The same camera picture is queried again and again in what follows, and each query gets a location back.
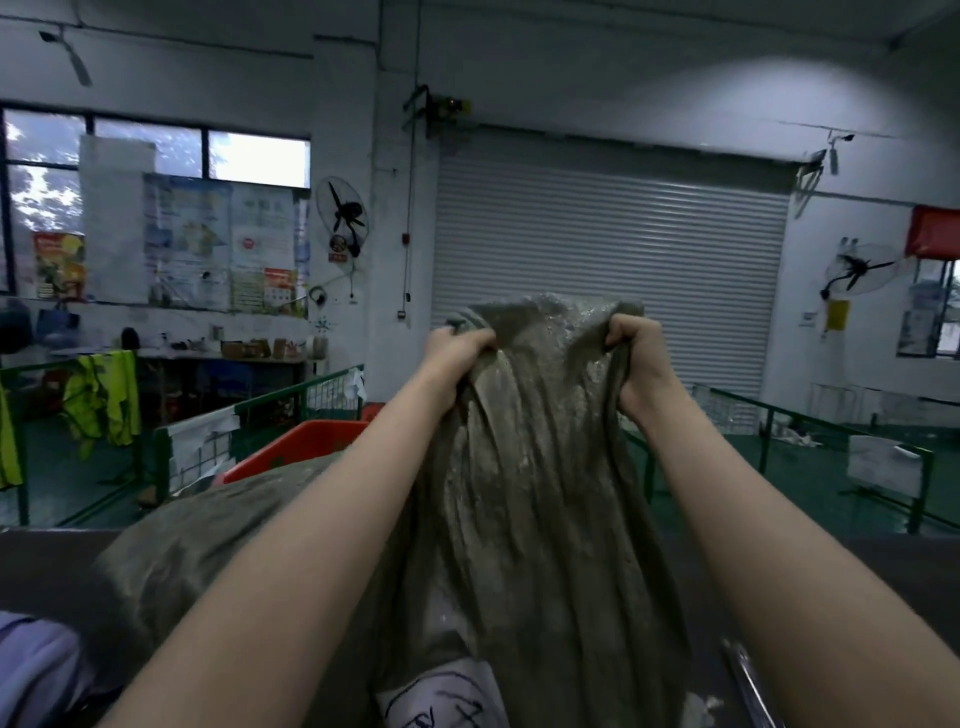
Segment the cardboard box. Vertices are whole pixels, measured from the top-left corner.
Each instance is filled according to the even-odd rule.
[[[221,341],[220,355],[224,359],[246,358],[246,345],[242,341]]]

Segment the forearm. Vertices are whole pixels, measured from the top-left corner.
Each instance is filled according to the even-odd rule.
[[[428,383],[411,380],[237,553],[108,725],[300,725],[442,411]]]
[[[956,724],[960,662],[879,578],[667,388],[630,413],[788,725]]]

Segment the purple cloth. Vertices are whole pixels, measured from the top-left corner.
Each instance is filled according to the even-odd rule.
[[[62,624],[0,612],[0,728],[39,728],[86,697],[94,672]]]

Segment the power cable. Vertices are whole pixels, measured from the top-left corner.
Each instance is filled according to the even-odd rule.
[[[414,56],[414,92],[420,88],[420,29],[423,21],[423,0],[417,0],[417,40]],[[407,304],[410,302],[410,224],[414,208],[414,178],[417,168],[417,114],[414,112],[410,123],[410,172],[407,180],[407,231],[403,243],[403,300],[400,312],[407,317]]]

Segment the bag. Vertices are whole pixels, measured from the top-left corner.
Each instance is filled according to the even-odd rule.
[[[66,302],[42,308],[36,316],[36,340],[47,349],[71,349],[80,340],[80,314],[70,313]]]
[[[616,311],[641,309],[542,296],[456,321],[493,328],[499,349],[441,422],[306,725],[382,726],[396,689],[449,664],[492,675],[487,713],[512,728],[679,724],[689,648],[619,429]],[[102,566],[151,648],[328,462],[166,505],[114,542]]]
[[[18,299],[7,299],[7,307],[0,311],[0,354],[17,353],[33,341],[30,309]]]

